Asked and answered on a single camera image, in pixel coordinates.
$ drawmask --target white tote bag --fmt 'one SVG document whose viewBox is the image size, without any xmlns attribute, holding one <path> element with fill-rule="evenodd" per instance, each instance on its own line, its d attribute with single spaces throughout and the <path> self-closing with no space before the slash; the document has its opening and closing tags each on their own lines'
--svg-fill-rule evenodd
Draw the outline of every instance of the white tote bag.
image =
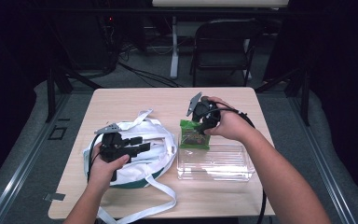
<svg viewBox="0 0 358 224">
<path fill-rule="evenodd" d="M 174 142 L 173 134 L 168 132 L 157 119 L 147 118 L 152 111 L 152 109 L 141 111 L 134 122 L 120 122 L 115 125 L 116 128 L 120 129 L 119 132 L 122 139 L 141 136 L 143 137 L 143 143 L 150 143 L 150 149 L 146 152 L 141 152 L 137 157 L 131 158 L 131 163 L 125 164 L 123 168 L 117 170 L 117 180 L 111 182 L 110 186 L 114 188 L 136 189 L 152 185 L 168 194 L 172 200 L 168 203 L 123 217 L 120 220 L 114 220 L 100 207 L 98 217 L 105 223 L 131 223 L 143 217 L 166 211 L 176 205 L 175 192 L 157 182 L 156 179 L 171 167 L 177 152 L 177 145 Z M 102 141 L 102 137 L 100 135 L 97 138 L 95 145 Z M 89 148 L 83 150 L 84 172 L 86 176 L 89 172 L 91 145 L 89 144 Z"/>
</svg>

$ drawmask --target clear plastic container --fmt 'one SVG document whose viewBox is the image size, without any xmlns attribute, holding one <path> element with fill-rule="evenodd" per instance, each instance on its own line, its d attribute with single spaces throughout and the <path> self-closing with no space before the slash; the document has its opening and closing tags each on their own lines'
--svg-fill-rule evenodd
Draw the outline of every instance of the clear plastic container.
<svg viewBox="0 0 358 224">
<path fill-rule="evenodd" d="M 178 178 L 249 181 L 255 167 L 244 146 L 212 145 L 210 149 L 179 148 Z"/>
</svg>

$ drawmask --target forearm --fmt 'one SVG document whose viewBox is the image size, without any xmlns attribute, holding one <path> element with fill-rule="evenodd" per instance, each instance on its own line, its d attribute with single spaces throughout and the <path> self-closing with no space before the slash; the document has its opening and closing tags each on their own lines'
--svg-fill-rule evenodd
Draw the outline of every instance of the forearm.
<svg viewBox="0 0 358 224">
<path fill-rule="evenodd" d="M 282 223 L 329 223 L 308 182 L 258 130 L 246 127 L 241 142 Z"/>
<path fill-rule="evenodd" d="M 87 186 L 64 223 L 94 223 L 102 197 L 101 192 Z"/>
</svg>

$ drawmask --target person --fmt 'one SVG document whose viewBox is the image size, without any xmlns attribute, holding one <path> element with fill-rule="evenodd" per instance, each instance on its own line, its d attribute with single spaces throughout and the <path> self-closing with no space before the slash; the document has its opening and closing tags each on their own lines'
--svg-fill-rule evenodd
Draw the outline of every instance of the person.
<svg viewBox="0 0 358 224">
<path fill-rule="evenodd" d="M 231 105 L 218 97 L 208 97 L 218 108 Z M 241 142 L 249 153 L 276 216 L 281 223 L 331 223 L 324 207 L 305 178 L 264 137 L 238 114 L 220 111 L 219 124 L 205 134 L 221 135 Z M 99 145 L 93 150 L 98 155 Z M 109 188 L 113 171 L 122 167 L 129 157 L 110 163 L 97 156 L 92 165 L 89 183 L 64 223 L 94 222 L 103 194 Z"/>
</svg>

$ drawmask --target green snack bag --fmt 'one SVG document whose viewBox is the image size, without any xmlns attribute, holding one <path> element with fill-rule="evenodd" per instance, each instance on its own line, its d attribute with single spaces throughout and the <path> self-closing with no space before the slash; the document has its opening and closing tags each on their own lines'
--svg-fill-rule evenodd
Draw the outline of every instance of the green snack bag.
<svg viewBox="0 0 358 224">
<path fill-rule="evenodd" d="M 180 120 L 182 133 L 179 147 L 209 149 L 211 136 L 200 134 L 197 130 L 195 130 L 198 126 L 200 126 L 198 122 L 185 119 Z"/>
</svg>

